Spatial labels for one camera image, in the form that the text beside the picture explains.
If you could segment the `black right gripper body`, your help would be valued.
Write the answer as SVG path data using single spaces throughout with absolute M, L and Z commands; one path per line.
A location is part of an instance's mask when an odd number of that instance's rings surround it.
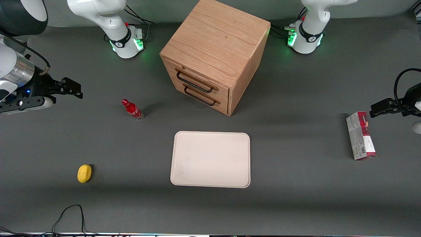
M 19 88 L 19 95 L 24 98 L 50 96 L 58 92 L 57 81 L 51 78 L 49 74 L 42 76 L 35 74 L 27 84 Z

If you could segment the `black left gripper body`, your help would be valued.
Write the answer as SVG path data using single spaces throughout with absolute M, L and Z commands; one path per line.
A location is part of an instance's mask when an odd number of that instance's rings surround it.
M 413 115 L 416 117 L 421 117 L 420 111 L 420 98 L 421 98 L 421 83 L 410 87 L 403 98 L 400 99 L 401 102 L 401 114 L 403 117 Z

